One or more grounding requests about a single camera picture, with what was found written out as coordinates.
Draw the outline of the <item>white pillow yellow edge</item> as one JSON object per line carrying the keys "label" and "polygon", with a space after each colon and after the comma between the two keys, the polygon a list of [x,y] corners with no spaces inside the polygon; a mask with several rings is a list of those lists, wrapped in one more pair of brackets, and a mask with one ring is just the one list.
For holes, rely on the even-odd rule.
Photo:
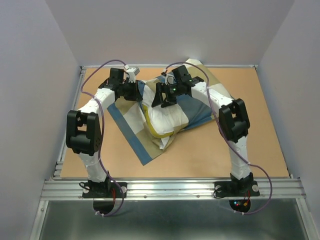
{"label": "white pillow yellow edge", "polygon": [[189,119],[178,104],[164,107],[152,107],[156,96],[156,84],[160,81],[152,79],[142,82],[141,108],[146,120],[146,126],[161,150],[169,146],[175,135],[189,124]]}

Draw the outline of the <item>blue beige white plaid pillowcase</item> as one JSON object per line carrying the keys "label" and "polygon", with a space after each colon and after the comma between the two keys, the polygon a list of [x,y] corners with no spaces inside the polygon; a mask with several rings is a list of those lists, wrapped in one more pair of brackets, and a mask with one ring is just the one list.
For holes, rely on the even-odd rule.
{"label": "blue beige white plaid pillowcase", "polygon": [[[165,77],[162,75],[156,76],[153,79],[158,79],[161,83],[165,82]],[[143,81],[147,80],[138,81],[138,89],[141,95],[143,90]],[[189,95],[180,95],[176,99],[176,104],[182,108],[189,119],[189,124],[179,132],[199,127],[214,120],[211,108],[201,101],[194,99]],[[161,150],[154,142],[154,138],[151,136],[150,131],[147,128],[141,103],[142,101],[127,101],[124,98],[119,98],[114,104],[109,106],[107,110],[141,164],[146,165],[158,156],[162,155],[169,145],[166,149]]]}

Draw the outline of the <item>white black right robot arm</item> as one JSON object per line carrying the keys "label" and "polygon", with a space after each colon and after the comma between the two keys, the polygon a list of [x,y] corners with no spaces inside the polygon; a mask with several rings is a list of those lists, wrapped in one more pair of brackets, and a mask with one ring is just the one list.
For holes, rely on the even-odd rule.
{"label": "white black right robot arm", "polygon": [[215,194],[219,198],[242,196],[248,192],[253,183],[253,174],[247,160],[247,136],[250,121],[244,101],[232,99],[210,88],[210,80],[192,77],[185,65],[172,70],[164,69],[164,83],[157,83],[152,107],[162,108],[177,103],[177,97],[188,95],[211,108],[219,132],[229,148],[231,160],[230,181],[221,181]]}

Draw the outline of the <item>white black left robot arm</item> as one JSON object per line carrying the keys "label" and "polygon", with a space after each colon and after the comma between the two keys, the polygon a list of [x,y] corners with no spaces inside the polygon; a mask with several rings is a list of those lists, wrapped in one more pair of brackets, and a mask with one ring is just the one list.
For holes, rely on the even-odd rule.
{"label": "white black left robot arm", "polygon": [[88,181],[79,185],[84,198],[107,198],[114,195],[115,184],[103,167],[100,151],[103,143],[104,111],[123,97],[127,101],[140,102],[136,77],[138,67],[125,65],[111,68],[109,77],[103,81],[91,99],[80,109],[70,110],[66,122],[66,146],[82,160]]}

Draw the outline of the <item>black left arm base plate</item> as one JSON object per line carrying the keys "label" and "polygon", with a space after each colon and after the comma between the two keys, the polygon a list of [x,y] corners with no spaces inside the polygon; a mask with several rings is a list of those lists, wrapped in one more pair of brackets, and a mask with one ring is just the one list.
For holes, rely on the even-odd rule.
{"label": "black left arm base plate", "polygon": [[82,188],[82,197],[85,199],[116,199],[116,198],[126,198],[126,182],[118,183],[124,193],[121,193],[120,188],[114,182],[93,182],[81,181],[79,186]]}

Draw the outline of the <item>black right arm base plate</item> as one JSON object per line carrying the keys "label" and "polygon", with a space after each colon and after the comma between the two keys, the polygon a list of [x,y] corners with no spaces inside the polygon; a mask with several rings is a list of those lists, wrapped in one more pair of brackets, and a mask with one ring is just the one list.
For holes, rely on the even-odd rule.
{"label": "black right arm base plate", "polygon": [[214,183],[216,198],[259,197],[258,183],[238,183],[237,181],[218,181]]}

